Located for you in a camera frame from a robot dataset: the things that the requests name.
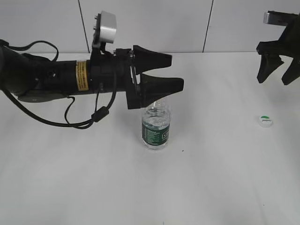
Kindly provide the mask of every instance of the plastic bottle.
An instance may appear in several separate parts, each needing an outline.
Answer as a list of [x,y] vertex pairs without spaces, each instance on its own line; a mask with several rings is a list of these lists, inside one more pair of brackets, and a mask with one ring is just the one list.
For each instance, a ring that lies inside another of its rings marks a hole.
[[164,148],[169,139],[171,112],[166,98],[155,101],[142,113],[142,140],[152,150]]

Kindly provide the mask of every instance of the table surface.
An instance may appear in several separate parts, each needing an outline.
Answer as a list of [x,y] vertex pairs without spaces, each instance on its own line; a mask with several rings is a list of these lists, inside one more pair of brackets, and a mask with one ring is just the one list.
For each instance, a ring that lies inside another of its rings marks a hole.
[[[143,146],[141,111],[124,93],[88,130],[41,124],[1,94],[0,224],[300,224],[300,80],[282,84],[287,63],[259,84],[259,65],[256,53],[182,53],[149,72],[185,79],[159,152]],[[94,101],[77,97],[70,121],[89,118]],[[63,122],[68,103],[26,106]],[[265,114],[270,128],[257,123]]]

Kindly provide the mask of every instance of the white bottle cap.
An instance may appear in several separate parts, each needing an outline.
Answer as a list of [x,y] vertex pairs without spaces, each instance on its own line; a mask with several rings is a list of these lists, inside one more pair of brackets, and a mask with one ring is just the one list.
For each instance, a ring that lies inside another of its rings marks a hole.
[[269,116],[261,116],[259,117],[259,125],[261,125],[263,128],[269,128],[273,125],[273,120]]

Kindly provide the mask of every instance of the water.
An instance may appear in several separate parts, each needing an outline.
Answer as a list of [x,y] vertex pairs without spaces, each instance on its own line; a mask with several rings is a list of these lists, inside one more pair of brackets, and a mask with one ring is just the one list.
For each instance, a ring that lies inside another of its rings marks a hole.
[[142,114],[142,139],[153,150],[164,148],[169,139],[171,114],[165,99],[160,99],[144,109]]

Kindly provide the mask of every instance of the bottle label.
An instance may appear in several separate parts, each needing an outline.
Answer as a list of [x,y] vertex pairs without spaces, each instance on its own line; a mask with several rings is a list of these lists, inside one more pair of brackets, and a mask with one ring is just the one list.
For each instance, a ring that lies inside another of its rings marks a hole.
[[153,130],[142,125],[142,138],[150,145],[162,145],[169,139],[170,125],[162,130]]

